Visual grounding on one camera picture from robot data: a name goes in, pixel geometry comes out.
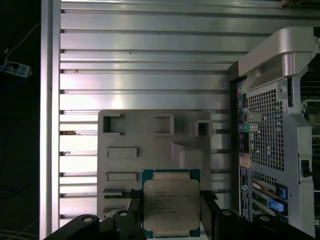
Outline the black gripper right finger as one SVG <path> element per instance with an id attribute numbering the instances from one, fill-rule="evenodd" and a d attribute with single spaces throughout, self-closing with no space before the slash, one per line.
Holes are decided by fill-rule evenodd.
<path id="1" fill-rule="evenodd" d="M 200 191 L 200 220 L 210 240 L 313 240 L 314 237 L 272 215 L 258 214 L 248 221 L 221 209 L 211 190 Z"/>

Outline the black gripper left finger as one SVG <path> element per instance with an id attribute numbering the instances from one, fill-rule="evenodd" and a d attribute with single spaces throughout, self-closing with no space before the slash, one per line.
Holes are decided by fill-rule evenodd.
<path id="1" fill-rule="evenodd" d="M 143 191 L 132 189 L 127 208 L 116 209 L 100 220 L 92 214 L 82 214 L 46 237 L 47 240 L 144 240 L 141 227 Z"/>

